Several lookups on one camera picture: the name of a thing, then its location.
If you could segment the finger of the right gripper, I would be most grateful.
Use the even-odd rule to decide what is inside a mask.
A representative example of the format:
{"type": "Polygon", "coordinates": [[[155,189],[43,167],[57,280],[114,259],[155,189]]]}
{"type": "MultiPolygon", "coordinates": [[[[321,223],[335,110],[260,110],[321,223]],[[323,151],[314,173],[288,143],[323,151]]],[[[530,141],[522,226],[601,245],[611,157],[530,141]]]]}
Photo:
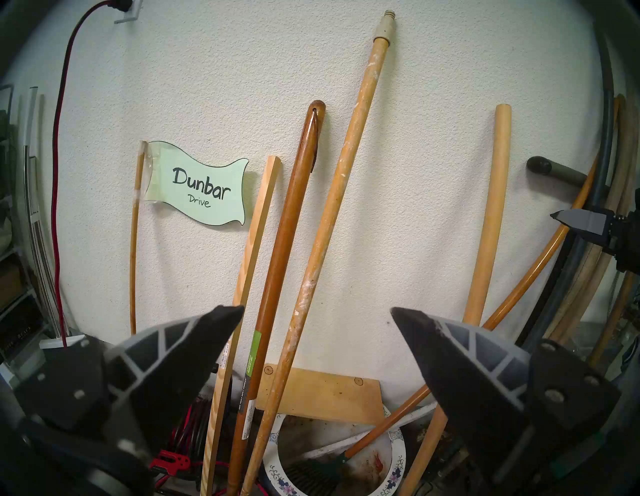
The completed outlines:
{"type": "Polygon", "coordinates": [[[608,228],[605,228],[603,232],[596,233],[588,230],[571,228],[571,231],[574,232],[578,237],[584,239],[588,243],[592,243],[599,247],[611,247],[611,232],[608,228]]]}
{"type": "Polygon", "coordinates": [[[613,220],[613,211],[608,209],[564,209],[550,217],[574,231],[604,236],[613,220]]]}

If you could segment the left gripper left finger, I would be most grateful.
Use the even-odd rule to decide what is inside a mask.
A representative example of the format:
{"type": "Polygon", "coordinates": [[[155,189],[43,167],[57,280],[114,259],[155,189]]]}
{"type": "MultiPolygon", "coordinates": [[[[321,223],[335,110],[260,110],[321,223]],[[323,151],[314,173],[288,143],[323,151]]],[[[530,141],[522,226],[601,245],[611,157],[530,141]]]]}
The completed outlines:
{"type": "Polygon", "coordinates": [[[155,455],[187,413],[245,313],[216,306],[202,315],[159,324],[104,354],[110,413],[107,442],[155,455]]]}

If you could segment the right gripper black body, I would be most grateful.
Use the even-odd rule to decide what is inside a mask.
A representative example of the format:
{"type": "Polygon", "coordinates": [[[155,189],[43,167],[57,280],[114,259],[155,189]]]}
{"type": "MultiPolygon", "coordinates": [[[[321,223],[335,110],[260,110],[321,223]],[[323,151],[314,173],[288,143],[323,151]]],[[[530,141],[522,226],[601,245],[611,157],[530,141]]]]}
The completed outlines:
{"type": "Polygon", "coordinates": [[[635,190],[636,210],[626,216],[614,215],[609,227],[609,253],[620,272],[639,274],[639,188],[635,190]]]}

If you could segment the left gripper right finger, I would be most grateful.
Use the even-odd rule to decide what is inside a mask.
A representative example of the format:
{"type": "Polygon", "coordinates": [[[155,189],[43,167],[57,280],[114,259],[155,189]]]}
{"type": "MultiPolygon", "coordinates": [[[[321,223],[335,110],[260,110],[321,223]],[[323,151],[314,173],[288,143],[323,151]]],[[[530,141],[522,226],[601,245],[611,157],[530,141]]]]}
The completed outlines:
{"type": "Polygon", "coordinates": [[[489,484],[516,484],[533,436],[525,413],[531,354],[479,326],[390,309],[425,384],[489,484]]]}

